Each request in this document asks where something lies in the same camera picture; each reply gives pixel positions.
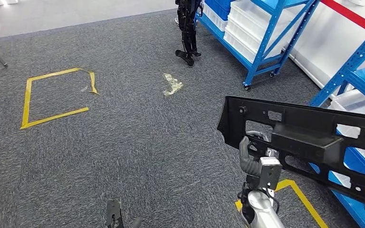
yellow floor marking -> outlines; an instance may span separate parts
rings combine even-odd
[[[80,68],[72,68],[69,70],[63,70],[63,71],[59,71],[59,72],[55,72],[55,73],[51,73],[51,74],[47,74],[47,75],[41,75],[41,76],[36,76],[36,77],[31,77],[29,79],[27,79],[26,82],[26,92],[24,94],[24,107],[23,107],[23,118],[22,118],[22,123],[21,123],[21,129],[24,128],[28,128],[37,124],[41,124],[50,120],[54,120],[54,119],[58,119],[60,117],[64,117],[67,115],[72,115],[72,114],[76,114],[76,113],[80,113],[80,112],[85,112],[87,110],[89,110],[89,108],[85,107],[85,108],[81,108],[78,110],[74,110],[71,112],[67,112],[67,113],[63,113],[63,114],[59,114],[59,115],[55,115],[52,117],[48,117],[42,120],[37,120],[37,121],[33,121],[29,123],[29,110],[30,110],[30,98],[31,98],[31,84],[33,81],[39,80],[39,79],[43,79],[43,78],[47,78],[47,77],[51,77],[51,76],[57,76],[57,75],[62,75],[62,74],[66,74],[66,73],[70,73],[70,72],[74,72],[74,71],[84,71],[89,73],[90,76],[90,83],[91,83],[91,87],[92,90],[90,92],[94,93],[94,94],[98,94],[96,88],[95,88],[95,74],[91,71],[86,71]]]
[[[306,196],[303,194],[303,192],[300,190],[298,185],[292,181],[292,180],[283,180],[278,183],[278,186],[276,187],[275,191],[279,191],[287,186],[291,186],[292,189],[295,191],[296,195],[300,198],[301,202],[306,206],[307,210],[310,212],[311,216],[313,216],[314,220],[317,222],[317,224],[321,228],[328,228],[328,226],[325,224],[325,222],[322,220],[320,215],[317,213],[317,211],[314,209],[313,205],[311,205],[310,201],[306,198]],[[240,200],[235,202],[236,208],[238,211],[241,210],[242,204]]]

carpet floor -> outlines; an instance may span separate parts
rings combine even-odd
[[[247,70],[199,25],[194,67],[181,49],[175,12],[162,11],[0,38],[0,228],[104,227],[106,202],[143,228],[244,227],[234,202],[245,175],[238,151],[216,131],[226,95],[306,105],[319,88],[290,60],[280,75],[241,85]],[[86,112],[20,129],[26,79],[29,121]],[[171,96],[163,73],[183,83]],[[267,131],[263,126],[249,129]],[[333,194],[294,180],[330,228],[357,227]],[[286,227],[319,227],[290,188],[276,192]]]

black bracket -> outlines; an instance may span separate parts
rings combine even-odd
[[[108,228],[124,228],[122,222],[121,206],[118,200],[107,201],[107,221]]]
[[[269,111],[280,114],[280,119],[270,118]],[[240,141],[246,135],[247,120],[273,128],[271,142],[247,135],[257,148],[249,150],[249,154],[260,157],[265,155],[268,148],[274,149],[279,152],[278,159],[283,169],[313,179],[365,204],[365,174],[344,165],[347,147],[365,149],[365,115],[227,96],[218,125],[226,144],[239,148]],[[337,124],[359,127],[359,137],[354,139],[337,134]],[[319,167],[319,172],[309,173],[295,168],[285,162],[287,156],[313,163]],[[329,171],[348,176],[351,187],[330,181]]]

yellow tape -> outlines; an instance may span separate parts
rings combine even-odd
[[[85,112],[87,110],[89,110],[88,107],[81,108],[81,109],[78,109],[78,110],[74,110],[74,111],[68,112],[68,113],[55,115],[55,116],[48,117],[48,118],[45,118],[45,119],[42,119],[42,120],[36,120],[36,121],[30,122],[30,123],[27,123],[26,125],[22,126],[20,129],[28,128],[28,127],[31,127],[31,126],[34,126],[34,125],[37,125],[37,124],[41,124],[41,123],[44,123],[44,122],[47,122],[47,121],[50,121],[50,120],[55,120],[55,119],[58,119],[58,118],[61,118],[61,117],[67,116],[67,115],[73,115],[73,114],[76,114],[76,113]]]
[[[26,92],[24,93],[23,118],[21,122],[22,126],[27,125],[27,123],[29,122],[30,96],[31,96],[31,80],[27,80]]]
[[[62,74],[66,74],[66,73],[70,73],[70,72],[74,72],[74,71],[85,71],[87,73],[89,73],[90,76],[90,83],[91,83],[91,87],[92,90],[90,91],[91,93],[95,93],[95,94],[99,94],[95,88],[95,74],[94,72],[91,71],[87,71],[87,70],[83,70],[81,68],[72,68],[69,70],[63,70],[63,71],[59,71],[59,72],[55,72],[55,73],[51,73],[51,74],[47,74],[47,75],[41,75],[41,76],[36,76],[36,77],[31,77],[29,79],[27,79],[27,83],[26,83],[26,92],[24,95],[24,107],[23,107],[23,118],[22,118],[22,123],[21,123],[21,129],[24,128],[28,128],[40,123],[44,123],[50,120],[54,120],[54,119],[58,119],[60,117],[64,117],[67,115],[72,115],[72,114],[76,114],[76,113],[80,113],[80,112],[85,112],[87,110],[89,110],[89,108],[81,108],[78,110],[74,110],[71,112],[67,112],[67,113],[63,113],[63,114],[59,114],[59,115],[55,115],[52,117],[48,117],[42,120],[37,120],[37,121],[33,121],[31,123],[29,123],[29,110],[30,110],[30,98],[31,98],[31,84],[33,81],[39,80],[39,79],[43,79],[43,78],[47,78],[47,77],[51,77],[51,76],[57,76],[57,75],[62,75]]]
[[[181,87],[183,86],[182,82],[178,82],[178,80],[176,78],[173,78],[173,76],[171,76],[170,74],[163,74],[163,76],[166,78],[166,80],[168,81],[168,83],[171,86],[170,91],[167,91],[167,90],[163,91],[163,94],[165,96],[170,96],[170,95],[174,94],[175,92],[180,90]]]
[[[286,180],[279,182],[275,191],[279,191],[287,186],[292,187],[292,189],[295,191],[296,195],[300,198],[300,200],[304,204],[304,206],[306,206],[307,210],[310,212],[311,216],[314,218],[314,220],[317,222],[317,224],[321,228],[328,228],[328,226],[322,220],[320,215],[314,209],[313,205],[311,205],[310,201],[308,201],[306,196],[303,194],[303,192],[300,190],[300,188],[294,181],[286,179]],[[236,204],[237,210],[240,211],[242,208],[242,204],[241,204],[240,200],[236,201],[235,204]]]
[[[95,74],[94,74],[94,72],[87,71],[87,70],[84,70],[84,69],[81,69],[81,68],[72,68],[72,69],[69,69],[69,70],[63,70],[63,71],[59,71],[59,72],[55,72],[55,73],[51,73],[51,74],[47,74],[47,75],[41,75],[41,76],[31,77],[28,80],[35,81],[35,80],[40,80],[40,79],[47,78],[47,77],[51,77],[51,76],[57,76],[57,75],[63,75],[63,74],[71,73],[71,72],[78,71],[78,70],[81,70],[81,71],[84,71],[84,72],[89,73],[90,83],[91,83],[91,86],[92,86],[91,92],[92,93],[95,93],[95,94],[98,94],[98,92],[97,92],[97,90],[95,88],[95,81],[96,80],[95,80]]]

blue storage bin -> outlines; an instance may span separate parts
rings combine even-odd
[[[230,2],[234,0],[205,0],[205,3],[222,19],[227,20],[230,13]]]

